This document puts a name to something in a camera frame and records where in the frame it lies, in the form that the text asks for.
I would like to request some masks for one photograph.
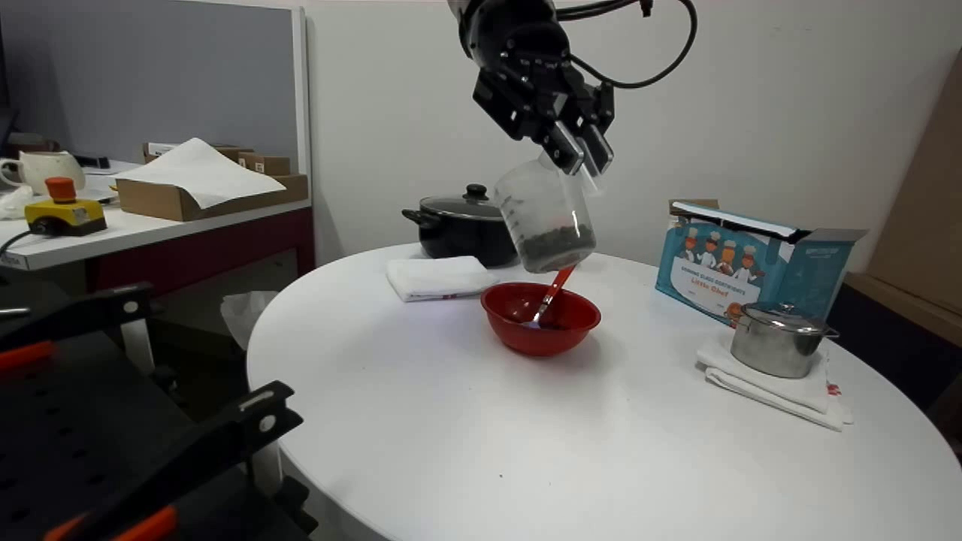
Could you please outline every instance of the yellow object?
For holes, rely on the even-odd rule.
[[[103,204],[77,197],[73,204],[53,204],[52,197],[24,208],[24,218],[36,235],[90,235],[109,228]]]

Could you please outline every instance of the colorful box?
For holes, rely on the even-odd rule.
[[[788,303],[818,323],[833,311],[857,228],[793,228],[674,204],[658,291],[720,323],[735,303]]]

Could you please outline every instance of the clear plastic cup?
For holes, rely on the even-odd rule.
[[[521,264],[530,272],[562,271],[596,252],[581,183],[550,160],[531,160],[493,186],[493,204],[502,210]]]

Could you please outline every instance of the red bowl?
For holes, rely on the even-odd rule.
[[[531,308],[538,308],[544,293],[548,285],[540,283],[502,283],[484,291],[488,323],[510,351],[553,359],[573,349],[601,323],[593,300],[564,288],[553,298],[538,329],[521,323],[517,313],[535,313]]]

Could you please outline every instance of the gray partition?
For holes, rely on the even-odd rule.
[[[138,160],[144,141],[238,141],[298,160],[290,8],[2,0],[19,129]]]

